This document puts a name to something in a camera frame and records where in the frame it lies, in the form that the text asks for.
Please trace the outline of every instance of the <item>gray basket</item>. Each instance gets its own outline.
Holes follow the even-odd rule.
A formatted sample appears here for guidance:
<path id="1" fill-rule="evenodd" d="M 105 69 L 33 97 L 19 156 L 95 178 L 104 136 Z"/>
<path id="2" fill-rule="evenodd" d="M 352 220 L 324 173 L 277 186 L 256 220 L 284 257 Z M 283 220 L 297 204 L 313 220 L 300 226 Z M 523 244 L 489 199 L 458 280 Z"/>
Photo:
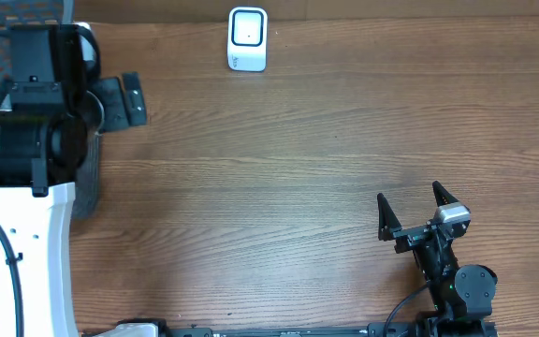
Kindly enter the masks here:
<path id="1" fill-rule="evenodd" d="M 71 23 L 73 0 L 0 0 L 0 33 L 15 24 Z M 9 41 L 0 37 L 0 89 L 11 74 Z M 73 216 L 86 218 L 95 209 L 98 194 L 99 137 L 89 144 L 89 153 L 78 172 Z"/>

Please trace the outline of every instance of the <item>wooden wall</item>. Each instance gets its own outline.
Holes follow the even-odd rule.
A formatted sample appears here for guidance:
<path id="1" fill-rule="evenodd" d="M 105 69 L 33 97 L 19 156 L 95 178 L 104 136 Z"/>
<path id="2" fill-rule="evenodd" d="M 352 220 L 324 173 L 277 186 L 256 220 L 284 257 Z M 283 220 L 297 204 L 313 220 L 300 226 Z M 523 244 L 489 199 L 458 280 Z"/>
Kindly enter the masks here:
<path id="1" fill-rule="evenodd" d="M 87 22 L 222 22 L 236 6 L 264 8 L 271 20 L 539 15 L 539 0 L 76 0 Z"/>

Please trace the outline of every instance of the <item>wooden table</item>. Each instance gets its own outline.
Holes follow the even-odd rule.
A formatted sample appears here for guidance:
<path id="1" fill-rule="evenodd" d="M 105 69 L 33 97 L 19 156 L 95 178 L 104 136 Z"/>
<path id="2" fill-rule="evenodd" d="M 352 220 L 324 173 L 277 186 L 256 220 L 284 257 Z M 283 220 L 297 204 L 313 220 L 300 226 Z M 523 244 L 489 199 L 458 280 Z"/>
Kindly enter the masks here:
<path id="1" fill-rule="evenodd" d="M 539 335 L 539 17 L 273 22 L 262 74 L 228 70 L 224 23 L 95 30 L 151 121 L 105 136 L 72 225 L 81 330 L 382 321 L 422 279 L 377 240 L 375 196 L 419 225 L 440 180 L 473 212 L 460 264 L 500 277 L 491 320 Z"/>

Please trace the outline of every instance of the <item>table surface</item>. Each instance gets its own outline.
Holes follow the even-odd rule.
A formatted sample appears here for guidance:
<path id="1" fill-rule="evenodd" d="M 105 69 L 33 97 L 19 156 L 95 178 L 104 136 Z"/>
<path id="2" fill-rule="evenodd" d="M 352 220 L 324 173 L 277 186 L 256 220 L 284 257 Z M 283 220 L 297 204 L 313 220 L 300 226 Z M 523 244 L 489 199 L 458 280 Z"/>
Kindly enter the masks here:
<path id="1" fill-rule="evenodd" d="M 273 22 L 260 74 L 228 70 L 225 23 L 95 30 L 151 120 L 104 137 L 72 225 L 81 330 L 382 321 L 422 278 L 375 196 L 419 225 L 439 180 L 473 212 L 459 263 L 499 275 L 501 336 L 539 335 L 539 17 Z"/>

